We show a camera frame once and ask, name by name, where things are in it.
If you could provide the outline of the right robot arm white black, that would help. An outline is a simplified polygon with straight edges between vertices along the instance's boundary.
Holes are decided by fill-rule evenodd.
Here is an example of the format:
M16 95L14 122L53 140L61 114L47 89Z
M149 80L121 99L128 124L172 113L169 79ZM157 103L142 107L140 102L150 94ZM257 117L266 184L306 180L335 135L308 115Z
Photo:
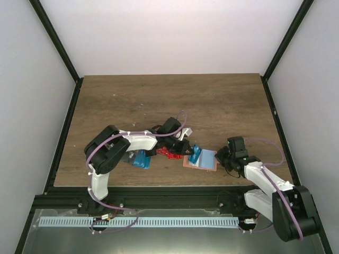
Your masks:
M305 186L283 180L268 169L268 163L249 155L243 137L231 137L227 143L217 151L216 160L227 171L239 173L257 187L236 198L239 212L256 210L271 221L284 242L301 241L319 233L320 218L312 194Z

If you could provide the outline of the pink leather card holder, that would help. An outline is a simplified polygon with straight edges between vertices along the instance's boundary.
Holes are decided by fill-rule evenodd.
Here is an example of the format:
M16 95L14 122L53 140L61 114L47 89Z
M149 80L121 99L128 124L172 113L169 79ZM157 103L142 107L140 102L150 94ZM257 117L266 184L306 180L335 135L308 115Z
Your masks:
M216 151L202 149L196 162L193 163L190 159L192 156L183 157L183 167L199 169L205 171L217 171L217 160L215 158Z

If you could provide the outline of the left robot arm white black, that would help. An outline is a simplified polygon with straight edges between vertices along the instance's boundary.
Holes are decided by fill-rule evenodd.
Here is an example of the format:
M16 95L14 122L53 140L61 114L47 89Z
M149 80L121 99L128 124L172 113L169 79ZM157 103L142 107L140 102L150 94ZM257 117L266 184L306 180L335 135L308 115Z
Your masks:
M144 151L148 157L165 147L172 154L193 155L189 141L184 138L184 125L170 117L164 124L140 132L123 131L114 125L104 128L84 149L86 164L89 166L91 197L90 208L97 214L108 208L109 173L130 151Z

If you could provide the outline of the single blue card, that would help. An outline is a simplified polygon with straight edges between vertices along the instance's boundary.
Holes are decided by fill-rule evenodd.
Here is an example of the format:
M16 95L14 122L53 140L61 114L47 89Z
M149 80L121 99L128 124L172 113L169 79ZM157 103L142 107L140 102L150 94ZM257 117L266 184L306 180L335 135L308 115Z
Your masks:
M202 152L202 149L199 145L195 144L193 146L193 154L189 155L188 162L190 165L196 165L199 159L199 156Z

